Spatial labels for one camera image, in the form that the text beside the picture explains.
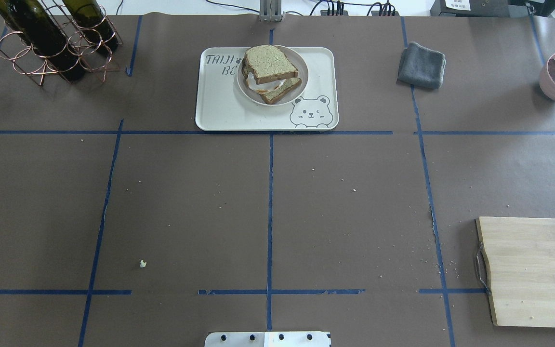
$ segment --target gray towel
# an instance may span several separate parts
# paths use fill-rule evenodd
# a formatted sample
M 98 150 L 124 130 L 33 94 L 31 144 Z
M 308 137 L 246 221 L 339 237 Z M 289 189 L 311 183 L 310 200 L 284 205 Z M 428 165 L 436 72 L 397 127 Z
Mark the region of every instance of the gray towel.
M 445 74 L 445 55 L 410 42 L 401 53 L 397 79 L 424 88 L 438 89 Z

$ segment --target dark green bottle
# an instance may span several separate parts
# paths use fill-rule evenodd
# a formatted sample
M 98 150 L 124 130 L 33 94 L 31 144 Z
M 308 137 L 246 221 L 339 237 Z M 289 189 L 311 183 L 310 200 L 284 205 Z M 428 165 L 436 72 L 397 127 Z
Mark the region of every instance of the dark green bottle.
M 49 17 L 38 0 L 9 0 L 8 13 L 27 39 L 68 81 L 83 77 L 85 70 L 68 38 Z
M 115 37 L 115 32 L 100 11 L 95 0 L 63 0 L 64 4 L 70 11 L 72 18 L 77 22 L 77 24 L 83 28 L 92 28 L 99 33 L 99 35 L 93 30 L 85 30 L 83 33 L 87 40 L 91 43 L 98 44 L 100 37 L 105 41 L 106 46 L 110 48 L 112 52 L 117 50 L 119 43 Z M 108 50 L 104 47 L 97 49 L 97 52 L 101 55 L 108 55 Z
M 16 26 L 16 24 L 14 24 L 12 18 L 10 18 L 10 13 L 8 12 L 8 6 L 9 6 L 8 0 L 0 0 L 0 15 L 6 21 L 6 25 L 8 26 L 8 28 L 14 31 L 20 31 L 20 29 Z M 31 42 L 27 40 L 27 37 L 25 37 L 24 34 L 18 34 L 18 35 L 20 39 L 23 41 L 23 43 L 26 44 L 26 46 L 29 46 L 31 44 Z

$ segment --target table surface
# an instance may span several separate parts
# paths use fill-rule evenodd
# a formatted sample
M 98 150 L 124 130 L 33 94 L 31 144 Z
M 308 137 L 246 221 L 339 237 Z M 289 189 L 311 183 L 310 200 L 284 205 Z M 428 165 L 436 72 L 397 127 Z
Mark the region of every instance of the table surface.
M 478 216 L 555 218 L 555 20 L 112 19 L 130 76 L 38 88 L 0 58 L 1 347 L 555 345 L 495 327 L 473 266 Z M 338 127 L 200 131 L 202 51 L 269 40 L 333 52 Z M 445 53 L 440 90 L 396 82 L 408 41 Z

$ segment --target round plate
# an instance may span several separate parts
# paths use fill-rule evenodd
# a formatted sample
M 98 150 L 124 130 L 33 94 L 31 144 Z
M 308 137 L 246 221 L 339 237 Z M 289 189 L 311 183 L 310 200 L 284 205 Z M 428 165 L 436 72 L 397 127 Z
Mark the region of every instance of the round plate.
M 249 100 L 253 101 L 254 103 L 257 103 L 263 106 L 280 106 L 280 105 L 288 104 L 290 103 L 290 101 L 297 99 L 301 95 L 301 93 L 304 92 L 305 86 L 308 84 L 308 66 L 305 63 L 304 58 L 302 58 L 301 55 L 299 55 L 299 53 L 293 51 L 290 48 L 287 48 L 284 46 L 278 46 L 277 44 L 275 45 L 275 47 L 279 48 L 280 51 L 284 52 L 288 60 L 291 61 L 292 65 L 294 65 L 295 68 L 299 70 L 298 77 L 301 79 L 301 84 L 297 86 L 297 88 L 295 88 L 294 90 L 291 90 L 290 92 L 288 92 L 282 99 L 277 101 L 277 103 L 273 105 L 265 104 L 262 97 L 260 97 L 258 93 L 254 92 L 254 90 L 251 90 L 247 86 L 247 83 L 245 83 L 247 76 L 244 76 L 243 72 L 241 71 L 243 68 L 243 63 L 245 59 L 241 60 L 238 66 L 238 71 L 235 74 L 235 79 L 237 80 L 237 86 L 238 86 L 238 89 L 241 91 L 241 93 L 243 93 L 246 97 L 249 98 Z

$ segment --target bread crust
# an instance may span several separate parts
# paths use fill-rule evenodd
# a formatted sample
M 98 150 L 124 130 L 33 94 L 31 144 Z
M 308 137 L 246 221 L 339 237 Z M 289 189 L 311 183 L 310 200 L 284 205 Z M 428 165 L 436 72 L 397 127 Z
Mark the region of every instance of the bread crust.
M 290 62 L 290 64 L 294 68 L 294 71 L 284 72 L 284 73 L 275 73 L 273 75 L 268 75 L 268 76 L 258 76 L 258 72 L 256 71 L 256 68 L 249 61 L 249 51 L 250 50 L 248 49 L 247 51 L 245 51 L 244 63 L 242 64 L 243 65 L 242 73 L 244 74 L 244 77 L 247 78 L 247 76 L 251 72 L 254 75 L 254 80 L 256 81 L 257 85 L 261 85 L 261 84 L 269 83 L 269 82 L 273 82 L 273 81 L 278 81 L 278 80 L 291 79 L 292 77 L 298 77 L 299 76 L 299 71 L 297 70 L 295 65 L 293 65 L 292 62 L 289 61 L 289 59 L 286 57 L 284 52 L 282 52 L 282 50 L 280 50 L 279 48 L 278 48 L 278 50 L 284 56 L 284 59 L 286 59 L 288 62 Z
M 262 97 L 264 103 L 266 103 L 267 105 L 273 105 L 277 103 L 277 101 L 280 101 L 284 97 L 284 95 L 288 94 L 291 90 L 297 88 L 297 86 L 299 86 L 300 84 L 301 84 L 301 79 L 297 79 L 297 81 L 292 86 L 289 86 L 288 88 L 284 88 L 284 90 L 282 90 L 281 93 L 279 93 L 278 95 L 276 95 L 271 99 L 267 97 L 267 94 L 269 93 L 260 94 L 260 97 Z

